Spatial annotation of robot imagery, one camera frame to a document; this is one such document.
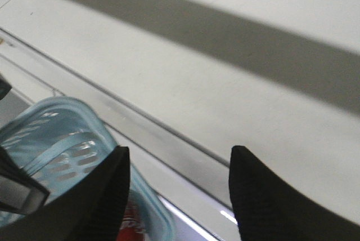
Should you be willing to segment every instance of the light blue plastic basket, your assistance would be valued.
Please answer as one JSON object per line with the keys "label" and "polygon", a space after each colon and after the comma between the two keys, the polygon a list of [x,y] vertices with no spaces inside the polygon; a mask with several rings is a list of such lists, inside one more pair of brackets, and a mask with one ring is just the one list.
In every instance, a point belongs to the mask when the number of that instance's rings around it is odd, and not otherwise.
{"label": "light blue plastic basket", "polygon": [[[117,146],[96,114],[69,97],[45,99],[0,129],[0,145],[13,161],[56,199],[89,174]],[[131,167],[131,188],[153,241],[175,239],[173,220],[138,171]],[[21,215],[0,212],[0,226]]]}

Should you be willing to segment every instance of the red object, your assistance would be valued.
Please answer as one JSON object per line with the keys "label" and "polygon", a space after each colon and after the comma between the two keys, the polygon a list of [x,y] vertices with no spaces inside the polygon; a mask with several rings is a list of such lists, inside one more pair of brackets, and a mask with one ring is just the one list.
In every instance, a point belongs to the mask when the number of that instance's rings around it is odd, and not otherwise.
{"label": "red object", "polygon": [[144,241],[144,234],[145,228],[140,218],[138,205],[130,193],[116,241]]}

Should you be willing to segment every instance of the plastic basket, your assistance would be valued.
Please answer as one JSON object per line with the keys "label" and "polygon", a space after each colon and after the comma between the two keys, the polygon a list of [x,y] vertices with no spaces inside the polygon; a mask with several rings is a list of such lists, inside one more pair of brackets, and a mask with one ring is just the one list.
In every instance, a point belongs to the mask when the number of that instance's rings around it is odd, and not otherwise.
{"label": "plastic basket", "polygon": [[[69,97],[45,99],[0,129],[0,145],[13,161],[56,199],[102,162],[117,146],[96,114]],[[171,215],[137,170],[131,183],[141,198],[139,205],[152,240],[173,240]],[[0,212],[0,226],[21,215]]]}

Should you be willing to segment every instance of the product bottle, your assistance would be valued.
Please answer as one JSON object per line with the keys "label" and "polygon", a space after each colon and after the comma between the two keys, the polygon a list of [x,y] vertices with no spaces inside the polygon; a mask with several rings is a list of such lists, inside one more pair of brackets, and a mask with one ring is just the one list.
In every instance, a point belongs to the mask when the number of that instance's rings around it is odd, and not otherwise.
{"label": "product bottle", "polygon": [[116,241],[144,241],[145,227],[140,217],[139,206],[136,203],[135,192],[130,190],[125,208],[123,223]]}

